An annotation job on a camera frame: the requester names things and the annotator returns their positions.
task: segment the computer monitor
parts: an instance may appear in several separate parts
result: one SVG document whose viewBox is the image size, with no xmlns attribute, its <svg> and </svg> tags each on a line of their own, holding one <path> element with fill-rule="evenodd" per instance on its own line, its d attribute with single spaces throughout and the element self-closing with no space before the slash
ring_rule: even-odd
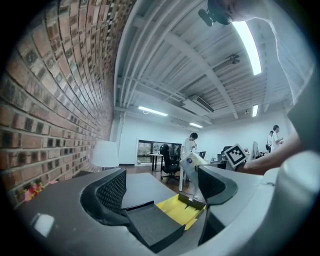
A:
<svg viewBox="0 0 320 256">
<path fill-rule="evenodd" d="M 206 155 L 206 151 L 202 151 L 199 153 L 199 156 L 204 159 L 205 158 L 205 155 Z"/>
<path fill-rule="evenodd" d="M 218 154 L 217 161 L 220 162 L 222 160 L 222 154 Z"/>
</svg>

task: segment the fluorescent light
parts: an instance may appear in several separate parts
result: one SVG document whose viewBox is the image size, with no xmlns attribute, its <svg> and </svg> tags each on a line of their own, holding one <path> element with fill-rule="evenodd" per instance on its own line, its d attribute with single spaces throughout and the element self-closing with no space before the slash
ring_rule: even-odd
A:
<svg viewBox="0 0 320 256">
<path fill-rule="evenodd" d="M 140 106 L 139 109 L 140 110 L 144 110 L 144 111 L 148 111 L 148 112 L 151 112 L 151 113 L 155 113 L 155 114 L 158 114 L 158 115 L 161 115 L 161 116 L 164 116 L 164 117 L 166 117 L 168 115 L 168 114 L 165 114 L 165 113 L 162 113 L 162 112 L 159 112 L 159 111 L 152 110 L 150 108 L 146 108 L 144 106 Z"/>
<path fill-rule="evenodd" d="M 258 108 L 259 108 L 259 105 L 254 105 L 253 106 L 253 111 L 252 111 L 252 117 L 254 118 L 257 113 L 258 113 Z"/>
<path fill-rule="evenodd" d="M 245 49 L 249 55 L 249 59 L 251 62 L 253 74 L 257 75 L 261 73 L 261 64 L 259 59 L 258 50 L 255 44 L 255 40 L 252 37 L 250 29 L 245 21 L 235 21 L 232 22 L 236 31 L 242 39 L 242 42 L 245 46 Z"/>
<path fill-rule="evenodd" d="M 196 124 L 196 123 L 193 123 L 193 122 L 189 123 L 189 125 L 195 126 L 195 127 L 198 127 L 198 128 L 202 128 L 203 127 L 203 126 L 201 126 L 199 124 Z"/>
</svg>

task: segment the hand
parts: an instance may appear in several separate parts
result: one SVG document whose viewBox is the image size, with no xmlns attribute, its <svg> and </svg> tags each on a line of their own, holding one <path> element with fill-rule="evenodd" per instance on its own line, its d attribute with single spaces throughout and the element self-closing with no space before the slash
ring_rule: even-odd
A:
<svg viewBox="0 0 320 256">
<path fill-rule="evenodd" d="M 263 167 L 260 166 L 255 160 L 241 163 L 235 171 L 239 173 L 255 175 L 264 175 L 266 172 L 266 170 L 264 170 Z"/>
</svg>

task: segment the white lamp shade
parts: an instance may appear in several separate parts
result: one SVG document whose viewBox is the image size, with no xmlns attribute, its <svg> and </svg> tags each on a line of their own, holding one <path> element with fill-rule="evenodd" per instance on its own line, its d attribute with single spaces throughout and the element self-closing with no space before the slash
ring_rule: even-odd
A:
<svg viewBox="0 0 320 256">
<path fill-rule="evenodd" d="M 93 149 L 91 163 L 99 167 L 118 167 L 118 149 L 115 142 L 98 140 Z"/>
</svg>

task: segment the wooden floor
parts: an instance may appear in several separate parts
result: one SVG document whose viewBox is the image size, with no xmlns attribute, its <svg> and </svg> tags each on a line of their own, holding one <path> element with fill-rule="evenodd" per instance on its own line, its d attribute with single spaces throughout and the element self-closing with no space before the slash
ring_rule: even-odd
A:
<svg viewBox="0 0 320 256">
<path fill-rule="evenodd" d="M 166 176 L 167 174 L 164 171 L 159 171 L 160 168 L 158 167 L 156 170 L 157 171 L 152 171 L 151 166 L 132 166 L 132 165 L 124 165 L 121 166 L 126 168 L 126 173 L 127 174 L 142 174 L 142 173 L 150 173 L 152 176 L 156 177 L 158 181 L 166 185 L 169 189 L 173 190 L 176 193 L 181 193 L 179 192 L 179 181 L 171 178 L 167 183 L 167 178 L 163 178 L 161 180 L 161 176 Z M 200 190 L 197 190 L 197 193 L 195 194 L 195 186 L 193 185 L 192 182 L 186 181 L 183 183 L 182 187 L 182 193 L 187 195 L 188 197 L 193 197 L 198 200 L 198 201 L 204 201 L 204 198 L 200 192 Z"/>
</svg>

